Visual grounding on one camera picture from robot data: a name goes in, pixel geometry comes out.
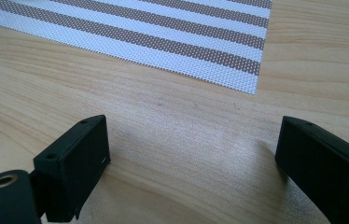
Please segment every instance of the woven placemat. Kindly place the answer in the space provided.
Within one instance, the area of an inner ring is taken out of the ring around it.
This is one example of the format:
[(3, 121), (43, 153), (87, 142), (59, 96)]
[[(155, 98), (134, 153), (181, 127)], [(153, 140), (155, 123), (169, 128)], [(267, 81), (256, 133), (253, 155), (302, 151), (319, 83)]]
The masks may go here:
[(0, 26), (254, 94), (271, 0), (0, 0)]

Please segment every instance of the textured fabric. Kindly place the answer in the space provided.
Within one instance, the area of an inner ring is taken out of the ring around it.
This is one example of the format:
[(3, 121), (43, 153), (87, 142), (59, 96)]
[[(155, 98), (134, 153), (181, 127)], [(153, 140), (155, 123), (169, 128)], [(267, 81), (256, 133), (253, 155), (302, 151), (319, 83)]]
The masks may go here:
[(0, 0), (0, 26), (255, 93), (271, 0)]

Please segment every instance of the small screw hole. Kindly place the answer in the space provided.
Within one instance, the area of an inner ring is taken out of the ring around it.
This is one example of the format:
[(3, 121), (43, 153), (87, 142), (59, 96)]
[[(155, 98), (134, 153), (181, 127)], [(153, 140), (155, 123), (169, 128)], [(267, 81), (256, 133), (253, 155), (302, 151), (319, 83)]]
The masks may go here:
[(55, 158), (56, 158), (56, 154), (55, 153), (51, 153), (51, 154), (47, 155), (47, 159), (49, 159), (49, 160), (53, 160)]
[(18, 179), (17, 175), (5, 175), (0, 177), (0, 188), (11, 185), (15, 181), (17, 181), (17, 179)]

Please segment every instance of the perforated mesh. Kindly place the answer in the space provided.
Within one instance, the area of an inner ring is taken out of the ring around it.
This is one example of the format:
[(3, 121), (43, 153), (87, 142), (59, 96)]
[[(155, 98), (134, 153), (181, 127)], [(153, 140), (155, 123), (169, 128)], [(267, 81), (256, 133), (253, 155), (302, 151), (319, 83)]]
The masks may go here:
[(255, 93), (270, 0), (0, 1), (0, 25)]

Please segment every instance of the light wooden surface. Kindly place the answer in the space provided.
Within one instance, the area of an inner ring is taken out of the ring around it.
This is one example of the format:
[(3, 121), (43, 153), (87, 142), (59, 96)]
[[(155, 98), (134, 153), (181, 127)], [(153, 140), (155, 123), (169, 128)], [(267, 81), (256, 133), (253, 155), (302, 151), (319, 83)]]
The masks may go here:
[(107, 116), (112, 162), (75, 223), (328, 223), (279, 175), (283, 115), (349, 142), (349, 0), (274, 0), (248, 95), (0, 28), (0, 173)]

